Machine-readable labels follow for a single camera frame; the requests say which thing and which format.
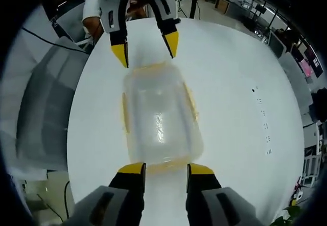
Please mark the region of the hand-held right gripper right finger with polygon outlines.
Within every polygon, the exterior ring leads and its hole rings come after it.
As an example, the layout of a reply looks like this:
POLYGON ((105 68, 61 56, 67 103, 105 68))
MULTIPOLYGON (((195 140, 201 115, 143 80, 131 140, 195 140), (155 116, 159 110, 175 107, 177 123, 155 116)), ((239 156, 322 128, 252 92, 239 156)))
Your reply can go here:
POLYGON ((222 187, 207 166, 188 164, 186 211, 190 225, 262 225, 254 206, 230 187, 222 187))

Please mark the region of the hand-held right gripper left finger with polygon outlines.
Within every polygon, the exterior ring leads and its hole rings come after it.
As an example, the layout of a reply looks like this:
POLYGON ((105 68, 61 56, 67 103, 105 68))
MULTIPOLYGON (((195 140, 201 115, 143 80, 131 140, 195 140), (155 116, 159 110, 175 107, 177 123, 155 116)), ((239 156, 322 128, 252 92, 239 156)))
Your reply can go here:
POLYGON ((139 225, 145 179, 145 163, 123 166, 108 186, 99 186, 77 203, 74 225, 139 225))

